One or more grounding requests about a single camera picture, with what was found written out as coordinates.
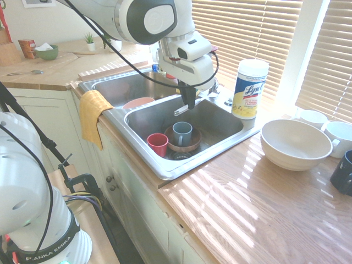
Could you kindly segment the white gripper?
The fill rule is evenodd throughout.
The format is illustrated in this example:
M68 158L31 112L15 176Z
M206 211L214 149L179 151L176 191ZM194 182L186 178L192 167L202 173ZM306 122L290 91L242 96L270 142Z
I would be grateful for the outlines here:
M179 79L180 94L187 109L195 107L196 87L200 91L206 91L214 85L214 73L212 60L209 55L204 55L193 61L184 59L171 61L169 58L161 56L159 64L164 72ZM190 105L188 100L188 85L190 88Z

